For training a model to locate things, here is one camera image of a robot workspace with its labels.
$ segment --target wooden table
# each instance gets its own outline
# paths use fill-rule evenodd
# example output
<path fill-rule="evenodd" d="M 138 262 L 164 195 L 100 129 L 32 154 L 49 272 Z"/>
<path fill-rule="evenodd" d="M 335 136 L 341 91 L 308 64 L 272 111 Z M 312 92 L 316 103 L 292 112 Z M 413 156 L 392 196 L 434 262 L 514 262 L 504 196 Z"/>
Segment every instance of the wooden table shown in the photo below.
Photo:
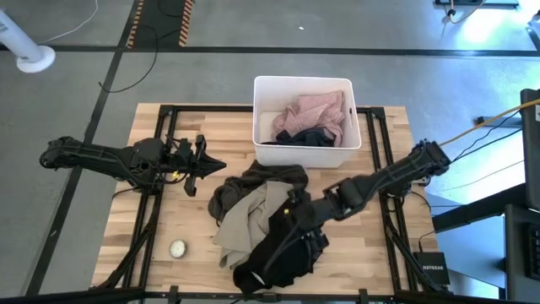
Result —
<path fill-rule="evenodd" d="M 154 136 L 159 107 L 160 104 L 138 105 L 127 144 L 132 145 Z M 385 112 L 394 160 L 399 160 L 413 147 L 407 113 L 403 106 L 387 106 Z M 171 285 L 178 285 L 182 292 L 240 292 L 233 284 L 232 271 L 218 266 L 220 248 L 212 243 L 218 227 L 215 219 L 208 214 L 207 205 L 214 189 L 223 184 L 227 176 L 239 176 L 254 160 L 251 125 L 250 112 L 182 112 L 179 115 L 175 138 L 194 141 L 197 134 L 204 134 L 208 142 L 207 153 L 227 163 L 227 167 L 202 181 L 197 179 L 195 198 L 184 193 L 183 183 L 165 187 L 147 290 L 168 291 Z M 310 178 L 307 190 L 313 198 L 320 197 L 323 188 L 345 177 L 375 171 L 367 121 L 363 114 L 359 114 L 359 126 L 363 144 L 354 157 L 338 169 L 307 170 Z M 377 138 L 381 138 L 378 123 L 375 131 Z M 382 142 L 378 144 L 382 165 L 385 166 Z M 129 188 L 126 182 L 119 182 L 116 190 L 126 188 Z M 414 190 L 425 195 L 422 188 L 416 187 Z M 92 285 L 105 280 L 128 251 L 139 198 L 139 193 L 129 192 L 120 194 L 112 201 Z M 147 218 L 151 200 L 148 202 Z M 418 247 L 418 238 L 433 230 L 429 208 L 421 198 L 409 195 L 403 210 L 414 251 Z M 359 288 L 365 288 L 369 295 L 394 294 L 377 196 L 362 212 L 342 222 L 329 221 L 323 230 L 330 246 L 319 257 L 314 273 L 295 279 L 294 285 L 273 291 L 355 295 Z M 176 239 L 184 240 L 188 246 L 186 256 L 180 259 L 169 255 L 169 245 Z M 433 234 L 424 237 L 422 245 L 425 251 L 437 250 Z M 404 261 L 399 251 L 396 252 L 402 287 L 407 289 Z M 139 253 L 133 285 L 138 282 L 141 261 L 142 254 Z"/>

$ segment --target white plastic bin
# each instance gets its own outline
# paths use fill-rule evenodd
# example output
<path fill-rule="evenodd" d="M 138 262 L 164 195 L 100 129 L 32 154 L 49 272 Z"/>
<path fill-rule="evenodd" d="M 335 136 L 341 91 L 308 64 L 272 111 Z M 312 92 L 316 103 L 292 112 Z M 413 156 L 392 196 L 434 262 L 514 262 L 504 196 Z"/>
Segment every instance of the white plastic bin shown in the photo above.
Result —
<path fill-rule="evenodd" d="M 341 90 L 345 95 L 342 111 L 341 147 L 304 147 L 261 144 L 273 141 L 273 119 L 295 103 L 299 95 L 319 95 Z M 361 145 L 353 84 L 348 79 L 259 76 L 253 95 L 253 144 L 257 160 L 264 166 L 302 165 L 305 168 L 337 168 Z"/>

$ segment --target black cloth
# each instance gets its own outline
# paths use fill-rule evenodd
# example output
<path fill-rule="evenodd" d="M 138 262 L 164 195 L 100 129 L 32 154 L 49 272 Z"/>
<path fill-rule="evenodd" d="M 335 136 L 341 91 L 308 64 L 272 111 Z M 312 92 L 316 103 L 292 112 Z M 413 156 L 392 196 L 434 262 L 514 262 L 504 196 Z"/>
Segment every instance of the black cloth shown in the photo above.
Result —
<path fill-rule="evenodd" d="M 224 184 L 216 188 L 208 202 L 208 212 L 217 221 L 222 221 L 236 203 L 266 181 L 287 182 L 303 190 L 308 177 L 302 166 L 263 166 L 255 160 L 241 177 L 227 177 Z"/>
<path fill-rule="evenodd" d="M 313 259 L 311 256 L 310 243 L 293 236 L 288 242 L 296 241 L 279 255 L 265 274 L 262 273 L 268 259 L 293 228 L 290 217 L 284 212 L 285 209 L 292 208 L 294 204 L 289 200 L 283 203 L 283 206 L 268 220 L 270 228 L 268 235 L 253 249 L 247 262 L 235 268 L 233 281 L 244 294 L 251 294 L 260 289 L 270 289 L 274 285 L 289 286 L 294 283 L 294 278 L 313 272 L 313 263 L 316 258 Z M 253 273 L 257 274 L 265 284 L 261 283 Z"/>
<path fill-rule="evenodd" d="M 333 147 L 334 139 L 329 138 L 324 133 L 324 128 L 309 128 L 298 132 L 293 137 L 289 135 L 289 132 L 283 130 L 276 136 L 275 142 L 266 142 L 262 144 Z"/>

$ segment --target cloth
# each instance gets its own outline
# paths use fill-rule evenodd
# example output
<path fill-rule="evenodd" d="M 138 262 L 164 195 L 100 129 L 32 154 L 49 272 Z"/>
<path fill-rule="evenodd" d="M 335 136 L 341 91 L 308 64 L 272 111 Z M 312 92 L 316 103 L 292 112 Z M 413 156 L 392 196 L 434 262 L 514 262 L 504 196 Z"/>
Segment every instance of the cloth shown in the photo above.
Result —
<path fill-rule="evenodd" d="M 286 130 L 283 130 L 276 136 L 275 142 L 266 142 L 263 144 L 333 147 L 334 140 L 325 134 L 324 128 L 309 128 L 298 132 L 293 137 Z"/>
<path fill-rule="evenodd" d="M 241 177 L 227 177 L 224 184 L 216 188 L 208 202 L 208 212 L 222 221 L 236 203 L 266 181 L 286 182 L 305 189 L 308 178 L 302 166 L 263 166 L 255 160 Z"/>
<path fill-rule="evenodd" d="M 266 182 L 238 202 L 224 217 L 213 243 L 220 245 L 219 267 L 244 263 L 268 234 L 268 219 L 289 198 L 293 185 Z"/>
<path fill-rule="evenodd" d="M 260 289 L 270 289 L 273 285 L 292 285 L 295 277 L 313 272 L 313 264 L 318 255 L 312 255 L 309 242 L 298 240 L 276 258 L 266 274 L 262 273 L 268 259 L 292 229 L 290 218 L 284 210 L 293 208 L 294 204 L 287 201 L 270 217 L 267 237 L 255 247 L 245 263 L 235 268 L 233 281 L 242 293 L 251 294 Z"/>
<path fill-rule="evenodd" d="M 327 137 L 334 138 L 334 147 L 341 146 L 343 130 L 339 126 L 345 115 L 341 112 L 344 96 L 342 91 L 324 95 L 302 95 L 295 104 L 273 120 L 274 138 L 286 130 L 290 136 L 300 131 L 322 127 Z"/>

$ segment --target yellow and black tape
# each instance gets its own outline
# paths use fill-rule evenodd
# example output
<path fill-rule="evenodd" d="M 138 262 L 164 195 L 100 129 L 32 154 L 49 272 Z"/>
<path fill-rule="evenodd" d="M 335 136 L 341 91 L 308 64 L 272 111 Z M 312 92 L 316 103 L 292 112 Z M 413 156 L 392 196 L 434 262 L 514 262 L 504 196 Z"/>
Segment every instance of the yellow and black tape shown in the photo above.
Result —
<path fill-rule="evenodd" d="M 135 40 L 135 34 L 137 34 L 138 22 L 141 19 L 141 13 L 143 11 L 144 0 L 138 0 L 137 12 L 133 18 L 133 26 L 127 38 L 127 48 L 133 47 L 133 41 Z"/>
<path fill-rule="evenodd" d="M 180 28 L 180 37 L 178 37 L 178 45 L 186 46 L 187 34 L 189 33 L 189 22 L 192 18 L 193 1 L 184 0 L 184 12 L 182 13 L 182 27 Z"/>

